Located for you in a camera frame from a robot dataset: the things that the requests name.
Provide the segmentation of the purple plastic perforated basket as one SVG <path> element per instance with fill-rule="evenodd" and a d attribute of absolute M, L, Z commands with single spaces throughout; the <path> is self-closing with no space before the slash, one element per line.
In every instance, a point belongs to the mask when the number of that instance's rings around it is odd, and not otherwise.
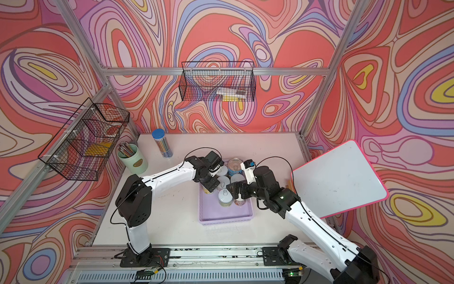
<path fill-rule="evenodd" d="M 201 186 L 199 190 L 199 222 L 203 225 L 222 224 L 228 222 L 248 221 L 253 218 L 253 206 L 250 200 L 246 200 L 243 206 L 234 203 L 230 207 L 222 207 L 218 202 L 219 190 L 207 195 Z"/>

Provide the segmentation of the large blue label can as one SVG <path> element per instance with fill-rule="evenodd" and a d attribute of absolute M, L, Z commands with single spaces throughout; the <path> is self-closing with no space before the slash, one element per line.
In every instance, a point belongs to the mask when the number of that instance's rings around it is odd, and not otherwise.
<path fill-rule="evenodd" d="M 228 175 L 229 176 L 234 176 L 236 174 L 243 174 L 243 170 L 241 168 L 241 165 L 243 164 L 243 161 L 237 157 L 234 157 L 228 161 L 227 168 L 228 168 Z"/>

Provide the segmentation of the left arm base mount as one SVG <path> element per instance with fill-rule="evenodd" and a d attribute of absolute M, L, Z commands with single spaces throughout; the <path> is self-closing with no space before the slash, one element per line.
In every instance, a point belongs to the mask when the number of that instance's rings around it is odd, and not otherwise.
<path fill-rule="evenodd" d="M 170 260 L 170 248 L 153 248 L 150 246 L 140 254 L 135 254 L 128 246 L 123 252 L 114 256 L 119 259 L 120 267 L 167 267 Z"/>

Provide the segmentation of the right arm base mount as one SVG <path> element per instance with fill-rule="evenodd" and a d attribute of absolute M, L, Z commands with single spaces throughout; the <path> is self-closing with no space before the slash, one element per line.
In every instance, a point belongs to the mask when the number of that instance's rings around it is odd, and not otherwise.
<path fill-rule="evenodd" d="M 262 247 L 261 253 L 257 255 L 262 258 L 264 266 L 306 266 L 302 263 L 295 262 L 288 252 L 290 245 L 297 241 L 295 235 L 287 235 L 276 246 Z"/>

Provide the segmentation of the orange label pull-tab can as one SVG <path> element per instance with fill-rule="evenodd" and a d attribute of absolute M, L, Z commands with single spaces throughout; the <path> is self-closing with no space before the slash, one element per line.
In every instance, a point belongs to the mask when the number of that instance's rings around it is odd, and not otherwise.
<path fill-rule="evenodd" d="M 227 176 L 228 168 L 226 166 L 221 166 L 220 170 L 216 174 L 217 176 Z"/>

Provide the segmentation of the orange can plastic lid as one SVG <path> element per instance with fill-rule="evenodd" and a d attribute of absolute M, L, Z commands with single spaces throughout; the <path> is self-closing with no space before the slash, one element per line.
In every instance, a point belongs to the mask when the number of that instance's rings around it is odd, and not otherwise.
<path fill-rule="evenodd" d="M 242 181 L 245 181 L 245 180 L 246 180 L 245 176 L 243 176 L 243 175 L 241 175 L 239 173 L 232 175 L 231 178 L 230 178 L 231 183 L 242 182 Z"/>

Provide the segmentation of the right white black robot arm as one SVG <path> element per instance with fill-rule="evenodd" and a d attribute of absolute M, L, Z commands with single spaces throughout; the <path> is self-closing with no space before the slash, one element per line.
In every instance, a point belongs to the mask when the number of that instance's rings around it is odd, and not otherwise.
<path fill-rule="evenodd" d="M 245 174 L 246 180 L 227 186 L 234 200 L 262 200 L 270 211 L 292 223 L 318 246 L 312 248 L 288 235 L 279 243 L 284 258 L 309 267 L 333 284 L 379 282 L 377 255 L 371 248 L 358 247 L 324 223 L 295 192 L 279 185 L 269 167 L 251 167 Z"/>

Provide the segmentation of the can with white plastic lid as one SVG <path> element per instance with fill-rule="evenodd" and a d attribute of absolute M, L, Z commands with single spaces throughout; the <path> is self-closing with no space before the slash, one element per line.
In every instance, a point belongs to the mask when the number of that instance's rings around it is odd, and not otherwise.
<path fill-rule="evenodd" d="M 243 206 L 246 203 L 246 200 L 234 200 L 234 203 L 237 206 Z"/>

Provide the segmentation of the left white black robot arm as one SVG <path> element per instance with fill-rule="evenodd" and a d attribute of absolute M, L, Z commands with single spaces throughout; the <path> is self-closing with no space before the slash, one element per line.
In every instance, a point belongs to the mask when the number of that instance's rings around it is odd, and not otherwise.
<path fill-rule="evenodd" d="M 188 181 L 213 192 L 220 184 L 216 175 L 223 165 L 221 154 L 212 149 L 204 157 L 187 155 L 183 162 L 157 174 L 129 176 L 115 201 L 116 210 L 124 220 L 129 251 L 140 256 L 151 249 L 146 222 L 155 196 Z"/>

